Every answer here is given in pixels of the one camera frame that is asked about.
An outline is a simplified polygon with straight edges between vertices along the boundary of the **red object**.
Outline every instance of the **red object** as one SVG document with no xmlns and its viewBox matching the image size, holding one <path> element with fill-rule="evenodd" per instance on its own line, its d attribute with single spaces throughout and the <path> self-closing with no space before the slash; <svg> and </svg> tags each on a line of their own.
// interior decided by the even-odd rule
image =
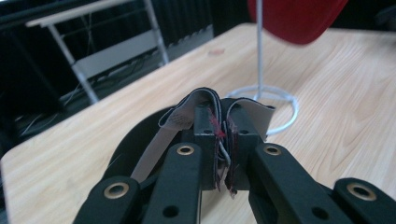
<svg viewBox="0 0 396 224">
<path fill-rule="evenodd" d="M 309 44 L 334 22 L 347 0 L 263 0 L 262 24 L 270 33 L 293 44 Z M 247 0 L 256 21 L 256 0 Z"/>
</svg>

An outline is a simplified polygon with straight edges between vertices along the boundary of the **wire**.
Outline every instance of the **wire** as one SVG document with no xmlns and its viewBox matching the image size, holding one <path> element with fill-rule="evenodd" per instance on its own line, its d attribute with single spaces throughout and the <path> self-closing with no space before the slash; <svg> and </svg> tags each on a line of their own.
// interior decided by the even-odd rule
<svg viewBox="0 0 396 224">
<path fill-rule="evenodd" d="M 79 87 L 79 86 L 80 86 L 80 84 L 78 84 L 78 85 L 75 87 L 75 89 L 73 90 L 72 95 L 71 95 L 71 96 L 69 97 L 69 99 L 67 99 L 66 102 L 64 103 L 64 106 L 66 106 L 67 104 L 69 104 L 69 102 L 73 99 L 73 97 L 75 96 L 76 92 L 78 92 L 78 87 Z M 34 132 L 40 131 L 41 129 L 45 128 L 46 126 L 48 126 L 49 124 L 51 124 L 59 115 L 60 115 L 59 113 L 56 113 L 56 114 L 53 116 L 53 118 L 50 119 L 47 123 L 45 123 L 45 124 L 43 124 L 43 125 L 41 125 L 41 126 L 39 126 L 39 127 L 34 128 L 33 130 L 30 131 L 30 133 L 34 133 Z M 36 122 L 38 119 L 42 118 L 42 117 L 43 117 L 42 114 L 40 114 L 40 115 L 38 115 L 37 117 L 35 117 L 35 118 L 32 120 L 32 122 L 30 122 L 30 124 L 25 128 L 25 130 L 21 133 L 21 136 L 24 136 L 24 135 L 32 128 L 32 126 L 35 124 L 35 122 Z"/>
<path fill-rule="evenodd" d="M 243 92 L 250 92 L 250 91 L 256 91 L 258 89 L 257 85 L 254 86 L 249 86 L 249 87 L 243 87 L 240 89 L 237 89 L 235 91 L 229 92 L 226 97 L 234 97 L 234 96 L 240 96 L 241 93 Z M 274 135 L 277 133 L 281 133 L 285 131 L 286 129 L 289 128 L 289 126 L 294 123 L 294 121 L 297 119 L 298 113 L 300 111 L 300 107 L 298 105 L 297 99 L 289 94 L 288 92 L 278 88 L 278 87 L 272 87 L 272 86 L 262 86 L 262 92 L 264 93 L 259 97 L 259 94 L 256 93 L 254 95 L 245 95 L 247 98 L 253 99 L 255 101 L 260 99 L 270 99 L 270 100 L 280 100 L 280 101 L 286 101 L 291 103 L 291 107 L 293 109 L 293 115 L 291 116 L 291 119 L 286 122 L 284 125 L 270 129 L 267 132 L 267 135 Z"/>
</svg>

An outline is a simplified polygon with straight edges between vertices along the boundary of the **brass grommet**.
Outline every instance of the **brass grommet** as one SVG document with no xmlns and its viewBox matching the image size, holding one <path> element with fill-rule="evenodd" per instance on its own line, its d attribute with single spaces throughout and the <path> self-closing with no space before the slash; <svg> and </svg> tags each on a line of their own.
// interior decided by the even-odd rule
<svg viewBox="0 0 396 224">
<path fill-rule="evenodd" d="M 270 154 L 272 156 L 278 156 L 278 155 L 282 154 L 282 152 L 278 148 L 275 148 L 275 147 L 266 147 L 264 149 L 264 152 L 266 152 L 267 154 Z"/>
<path fill-rule="evenodd" d="M 129 190 L 129 185 L 123 182 L 111 184 L 105 189 L 105 197 L 108 199 L 118 199 L 124 196 Z"/>
<path fill-rule="evenodd" d="M 182 146 L 177 149 L 179 155 L 188 156 L 194 152 L 194 148 L 190 146 Z"/>
<path fill-rule="evenodd" d="M 359 183 L 350 183 L 346 186 L 349 193 L 353 196 L 360 198 L 364 201 L 375 201 L 376 195 L 375 193 L 367 188 L 366 186 Z"/>
</svg>

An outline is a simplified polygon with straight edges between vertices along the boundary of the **wooden table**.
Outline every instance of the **wooden table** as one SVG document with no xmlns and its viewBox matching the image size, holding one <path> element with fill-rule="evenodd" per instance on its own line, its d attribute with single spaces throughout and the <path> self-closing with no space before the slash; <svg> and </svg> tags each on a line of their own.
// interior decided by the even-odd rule
<svg viewBox="0 0 396 224">
<path fill-rule="evenodd" d="M 99 104 L 15 147 L 2 159 L 11 223 L 71 223 L 137 122 L 198 87 L 256 82 L 256 30 L 241 25 Z M 296 122 L 269 138 L 320 183 L 367 180 L 396 198 L 396 35 L 329 30 L 308 46 L 264 35 L 266 84 L 295 95 Z M 281 106 L 272 126 L 290 118 Z M 254 223 L 247 192 L 204 192 L 202 223 Z"/>
</svg>

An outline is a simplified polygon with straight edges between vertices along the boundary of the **gray ribbon cable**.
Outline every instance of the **gray ribbon cable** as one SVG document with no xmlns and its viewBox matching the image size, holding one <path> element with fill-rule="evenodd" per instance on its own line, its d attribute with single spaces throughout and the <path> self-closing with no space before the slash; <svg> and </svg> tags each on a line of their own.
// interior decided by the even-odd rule
<svg viewBox="0 0 396 224">
<path fill-rule="evenodd" d="M 131 174 L 131 178 L 139 183 L 144 181 L 176 134 L 181 130 L 191 127 L 194 121 L 195 107 L 208 101 L 213 104 L 216 119 L 221 120 L 218 94 L 208 88 L 200 88 L 193 91 L 160 119 L 159 125 L 161 128 L 140 157 L 139 162 Z"/>
<path fill-rule="evenodd" d="M 131 174 L 131 178 L 140 183 L 149 176 L 155 164 L 165 152 L 176 134 L 179 131 L 189 129 L 192 126 L 195 116 L 194 109 L 196 106 L 204 102 L 210 102 L 213 105 L 214 115 L 219 121 L 219 126 L 221 127 L 223 119 L 221 118 L 220 98 L 217 93 L 208 88 L 200 88 L 193 91 L 175 108 L 165 113 L 160 119 L 159 125 L 161 128 L 140 157 L 139 162 Z M 227 115 L 236 104 L 239 104 L 246 109 L 254 127 L 262 136 L 262 139 L 265 139 L 269 122 L 274 113 L 274 108 L 262 105 L 250 99 L 241 98 L 235 100 L 235 102 L 229 107 Z"/>
</svg>

